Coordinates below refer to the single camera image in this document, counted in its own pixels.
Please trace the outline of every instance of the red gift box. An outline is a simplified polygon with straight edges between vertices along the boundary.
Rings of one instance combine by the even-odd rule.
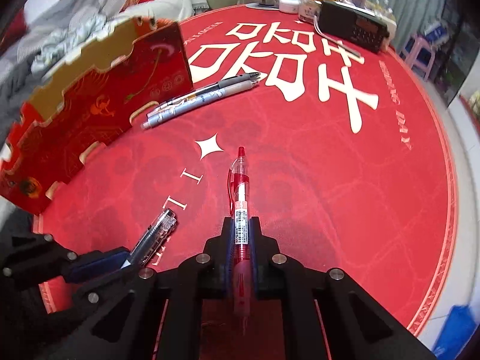
[[[132,18],[57,69],[21,109],[7,137],[0,194],[32,214],[49,205],[98,143],[113,142],[152,105],[193,89],[178,25]]]

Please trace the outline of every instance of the white jar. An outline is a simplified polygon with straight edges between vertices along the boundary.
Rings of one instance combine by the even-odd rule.
[[[300,0],[298,18],[306,23],[313,24],[315,15],[321,9],[323,0]]]
[[[278,3],[278,10],[283,13],[298,13],[299,7],[299,0],[280,0]]]

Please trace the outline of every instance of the black radio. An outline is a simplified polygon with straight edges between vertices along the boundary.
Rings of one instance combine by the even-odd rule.
[[[318,17],[322,32],[346,39],[377,53],[384,38],[389,36],[387,26],[373,13],[352,5],[324,0]]]

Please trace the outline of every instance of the glass jar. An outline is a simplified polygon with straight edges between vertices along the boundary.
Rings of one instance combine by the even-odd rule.
[[[298,18],[301,21],[313,24],[315,15],[320,11],[322,1],[323,0],[300,0]]]

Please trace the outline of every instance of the red tablecloth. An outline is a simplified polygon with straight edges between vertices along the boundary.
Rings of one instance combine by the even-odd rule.
[[[196,87],[267,77],[146,132],[138,118],[57,190],[37,231],[80,254],[131,248],[165,205],[179,226],[152,263],[174,268],[219,234],[242,145],[264,234],[306,267],[346,270],[418,334],[447,274],[457,200],[446,135],[417,79],[393,52],[353,46],[355,59],[277,11],[232,7],[181,29]],[[196,142],[208,139],[221,151],[201,157],[207,143]],[[61,279],[42,290],[49,310],[68,305]]]

